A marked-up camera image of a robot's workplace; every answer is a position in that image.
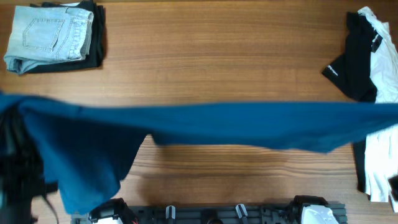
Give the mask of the blue t-shirt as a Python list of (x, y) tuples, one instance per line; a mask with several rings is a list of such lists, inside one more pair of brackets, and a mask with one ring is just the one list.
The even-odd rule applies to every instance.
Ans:
[[(38, 96), (1, 95), (1, 113), (11, 107), (76, 106), (83, 108), (86, 114), (104, 113), (115, 120), (125, 119), (163, 146), (236, 144), (314, 152), (330, 152), (348, 143), (343, 144), (338, 139), (342, 133), (339, 129), (348, 124), (338, 109), (345, 104), (353, 103), (258, 102), (91, 108)], [(373, 104), (359, 123), (368, 123), (368, 134), (395, 125), (397, 105)]]

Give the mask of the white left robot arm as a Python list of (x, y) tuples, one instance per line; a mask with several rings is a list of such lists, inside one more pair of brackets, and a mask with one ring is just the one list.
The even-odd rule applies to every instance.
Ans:
[(32, 199), (60, 191), (88, 223), (137, 223), (116, 199), (146, 134), (125, 119), (76, 106), (11, 107), (1, 113), (1, 222), (35, 223)]

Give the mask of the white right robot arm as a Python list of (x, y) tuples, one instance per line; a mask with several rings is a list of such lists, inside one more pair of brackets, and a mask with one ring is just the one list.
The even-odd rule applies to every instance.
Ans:
[(329, 203), (323, 197), (296, 195), (287, 207), (289, 223), (338, 224)]

